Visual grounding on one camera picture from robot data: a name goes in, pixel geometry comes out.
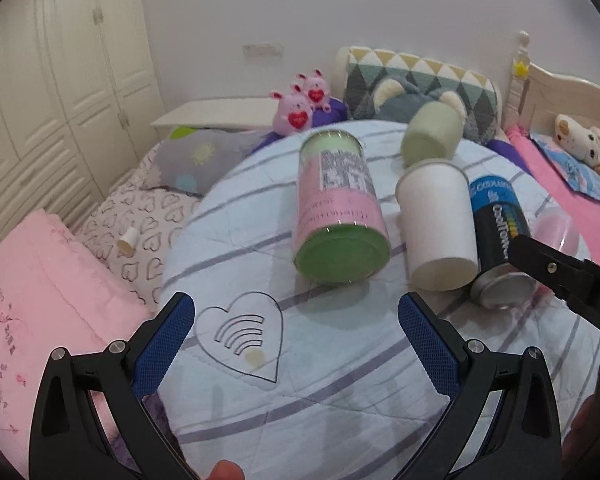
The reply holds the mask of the right hand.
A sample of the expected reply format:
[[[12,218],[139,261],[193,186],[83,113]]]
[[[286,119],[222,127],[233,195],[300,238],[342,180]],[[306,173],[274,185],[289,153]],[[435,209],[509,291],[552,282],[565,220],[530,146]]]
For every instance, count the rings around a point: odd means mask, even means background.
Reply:
[[[573,419],[562,447],[564,479],[600,479],[600,369],[595,392]]]

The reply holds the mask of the left hand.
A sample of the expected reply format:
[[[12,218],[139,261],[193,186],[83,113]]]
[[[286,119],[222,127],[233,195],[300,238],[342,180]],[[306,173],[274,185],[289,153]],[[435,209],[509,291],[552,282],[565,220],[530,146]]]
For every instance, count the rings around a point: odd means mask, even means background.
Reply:
[[[245,480],[241,466],[230,460],[220,460],[209,474],[208,480]]]

